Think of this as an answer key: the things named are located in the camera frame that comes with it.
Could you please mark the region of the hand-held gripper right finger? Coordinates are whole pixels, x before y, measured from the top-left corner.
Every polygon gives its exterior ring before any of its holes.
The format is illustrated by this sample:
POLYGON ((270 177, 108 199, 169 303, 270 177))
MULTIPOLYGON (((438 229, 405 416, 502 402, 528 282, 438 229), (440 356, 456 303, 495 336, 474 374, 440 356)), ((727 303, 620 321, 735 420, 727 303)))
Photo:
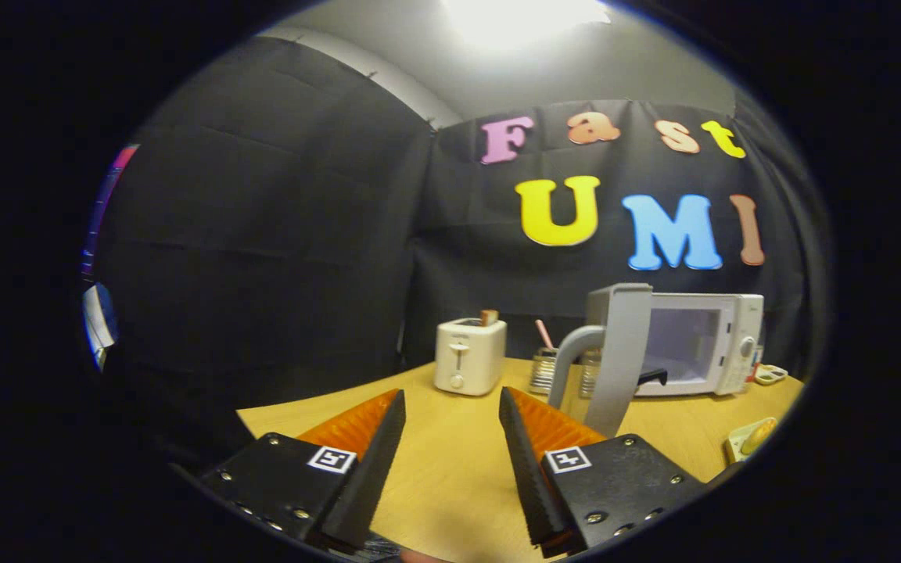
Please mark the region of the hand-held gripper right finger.
POLYGON ((521 389, 501 389, 498 420, 544 558, 626 542, 710 489, 643 437, 605 437, 521 389))

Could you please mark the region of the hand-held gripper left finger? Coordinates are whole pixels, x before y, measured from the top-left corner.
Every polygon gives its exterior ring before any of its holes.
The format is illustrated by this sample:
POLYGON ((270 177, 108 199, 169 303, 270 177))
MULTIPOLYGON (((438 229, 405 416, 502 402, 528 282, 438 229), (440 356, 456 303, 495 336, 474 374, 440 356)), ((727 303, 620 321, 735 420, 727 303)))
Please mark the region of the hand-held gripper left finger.
POLYGON ((405 424, 390 389, 297 437, 266 432, 200 476, 215 499, 322 550, 364 549, 405 424))

